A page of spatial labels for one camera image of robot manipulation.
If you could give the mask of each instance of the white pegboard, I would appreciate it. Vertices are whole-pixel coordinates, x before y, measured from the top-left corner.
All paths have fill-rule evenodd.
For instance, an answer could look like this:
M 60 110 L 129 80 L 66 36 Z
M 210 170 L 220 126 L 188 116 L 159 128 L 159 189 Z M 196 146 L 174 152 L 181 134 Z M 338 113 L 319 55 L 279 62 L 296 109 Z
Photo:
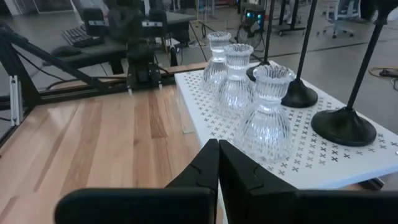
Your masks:
M 213 112 L 214 97 L 201 89 L 202 76 L 203 71 L 175 76 L 201 145 L 210 138 L 233 143 L 239 120 Z M 318 103 L 304 109 L 284 107 L 292 130 L 293 153 L 278 163 L 256 162 L 299 189 L 334 189 L 398 171 L 398 137 L 375 122 L 369 120 L 377 130 L 377 138 L 366 147 L 341 146 L 317 135 L 310 125 L 314 114 L 344 104 L 305 84 L 318 93 Z

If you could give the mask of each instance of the black lamp stand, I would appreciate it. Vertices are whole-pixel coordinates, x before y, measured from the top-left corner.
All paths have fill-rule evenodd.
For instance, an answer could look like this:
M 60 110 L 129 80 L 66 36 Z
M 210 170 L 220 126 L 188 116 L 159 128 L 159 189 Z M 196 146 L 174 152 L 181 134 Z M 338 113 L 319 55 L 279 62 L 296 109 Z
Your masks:
M 307 30 L 305 31 L 303 49 L 301 51 L 300 63 L 298 65 L 296 79 L 291 81 L 289 89 L 285 97 L 282 99 L 282 105 L 293 107 L 293 108 L 306 108 L 313 106 L 318 101 L 318 95 L 312 89 L 306 87 L 301 81 L 301 73 L 303 70 L 305 54 L 307 53 L 308 41 L 310 39 L 311 27 L 313 17 L 315 14 L 315 8 L 317 7 L 317 0 L 312 0 L 310 15 L 308 17 Z
M 387 22 L 388 14 L 398 6 L 398 0 L 374 0 L 379 11 L 376 26 L 359 69 L 348 104 L 340 110 L 318 112 L 311 121 L 313 130 L 321 137 L 345 146 L 367 146 L 376 138 L 376 129 L 365 119 L 359 117 L 353 105 L 365 76 L 366 69 L 377 44 L 381 30 Z
M 256 81 L 256 78 L 253 76 L 253 70 L 261 65 L 269 65 L 268 62 L 269 39 L 271 38 L 271 32 L 272 32 L 272 18 L 274 17 L 274 7 L 275 7 L 275 0 L 271 0 L 271 6 L 269 8 L 268 26 L 267 26 L 266 48 L 264 50 L 265 51 L 264 60 L 260 64 L 246 70 L 246 75 L 250 78 L 250 80 L 254 82 Z

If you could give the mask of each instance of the clear glass vase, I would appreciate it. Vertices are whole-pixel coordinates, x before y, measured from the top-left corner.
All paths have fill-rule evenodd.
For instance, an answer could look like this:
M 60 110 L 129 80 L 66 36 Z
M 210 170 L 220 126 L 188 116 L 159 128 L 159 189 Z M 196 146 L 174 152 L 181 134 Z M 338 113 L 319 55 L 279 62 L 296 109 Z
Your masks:
M 216 92 L 215 112 L 228 118 L 239 118 L 254 101 L 252 81 L 246 75 L 253 47 L 230 44 L 224 50 L 228 74 Z
M 224 47 L 229 44 L 231 34 L 229 32 L 212 32 L 207 35 L 207 38 L 209 39 L 213 56 L 203 71 L 202 88 L 214 93 L 226 76 L 227 67 Z
M 234 145 L 258 163 L 277 162 L 292 152 L 289 118 L 280 102 L 295 75 L 280 65 L 263 65 L 254 76 L 256 100 L 239 122 Z

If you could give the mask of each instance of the gray floor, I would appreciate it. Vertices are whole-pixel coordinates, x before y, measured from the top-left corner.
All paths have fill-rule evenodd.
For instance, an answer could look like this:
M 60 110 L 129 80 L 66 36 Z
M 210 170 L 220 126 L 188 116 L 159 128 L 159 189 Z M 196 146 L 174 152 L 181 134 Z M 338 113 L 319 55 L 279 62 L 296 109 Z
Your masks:
M 308 53 L 305 59 L 302 77 L 325 90 L 342 102 L 347 102 L 353 83 L 358 74 L 367 42 L 370 39 L 374 26 L 372 24 L 358 24 L 348 22 L 346 25 L 356 31 L 355 37 L 348 37 L 341 34 L 337 39 L 331 38 L 331 33 L 316 36 L 317 31 L 327 25 L 327 21 L 321 16 L 325 5 L 319 4 L 313 23 Z M 300 8 L 299 15 L 305 23 L 308 16 L 309 7 Z M 4 18 L 4 20 L 18 33 L 27 37 L 32 43 L 44 50 L 50 51 L 58 45 L 65 44 L 60 32 L 76 26 L 75 16 L 72 13 L 42 14 L 36 16 L 24 16 Z M 208 18 L 206 24 L 214 30 L 227 30 L 234 36 L 238 25 L 239 16 L 235 9 L 217 9 L 214 18 Z M 200 27 L 195 27 L 195 31 L 201 38 Z M 190 32 L 191 39 L 195 39 L 193 32 Z M 279 37 L 275 32 L 271 35 L 270 59 L 275 60 L 281 65 L 297 70 L 299 65 L 300 51 L 303 44 L 302 31 L 291 32 L 283 37 Z M 209 48 L 204 48 L 207 58 L 211 57 Z M 35 63 L 41 61 L 32 55 L 27 54 Z M 159 52 L 158 58 L 164 67 L 167 67 L 167 56 Z M 204 58 L 198 47 L 183 50 L 183 64 L 203 62 Z M 379 43 L 374 51 L 369 67 L 393 67 L 398 62 L 398 23 L 391 22 L 385 26 L 379 39 Z M 24 62 L 29 73 L 34 73 L 35 68 Z M 111 74 L 110 67 L 103 64 L 108 75 Z M 71 78 L 66 73 L 56 68 L 45 68 L 46 71 L 63 78 Z M 105 76 L 104 71 L 99 66 L 82 69 L 92 76 Z M 33 81 L 37 88 L 45 88 L 49 84 L 57 81 L 39 72 L 33 76 Z M 0 93 L 8 94 L 8 77 L 2 67 L 0 67 Z M 376 78 L 366 75 L 361 86 L 355 108 L 367 117 L 378 122 L 385 128 L 398 134 L 398 92 L 393 90 L 390 79 Z M 9 116 L 7 111 L 3 111 L 2 116 Z M 0 133 L 9 127 L 7 122 L 0 121 Z

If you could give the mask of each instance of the black round base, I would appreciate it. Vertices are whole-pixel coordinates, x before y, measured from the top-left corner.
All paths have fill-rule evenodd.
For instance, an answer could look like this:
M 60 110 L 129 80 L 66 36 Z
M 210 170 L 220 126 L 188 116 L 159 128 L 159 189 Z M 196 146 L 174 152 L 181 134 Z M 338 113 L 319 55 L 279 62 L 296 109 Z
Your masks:
M 269 65 L 269 62 L 261 62 L 260 64 L 258 64 L 258 65 L 256 65 L 256 66 L 251 67 L 251 68 L 249 68 L 249 69 L 246 70 L 246 75 L 247 75 L 247 76 L 249 77 L 249 79 L 252 80 L 253 82 L 256 81 L 256 78 L 255 78 L 254 75 L 253 75 L 253 71 L 254 71 L 254 69 L 256 69 L 258 66 L 261 66 L 261 65 Z
M 367 146 L 376 138 L 374 126 L 346 108 L 318 112 L 311 127 L 321 137 L 344 146 Z
M 282 105 L 291 108 L 307 108 L 315 105 L 318 101 L 318 94 L 306 87 L 300 79 L 290 82 L 289 89 L 282 99 Z

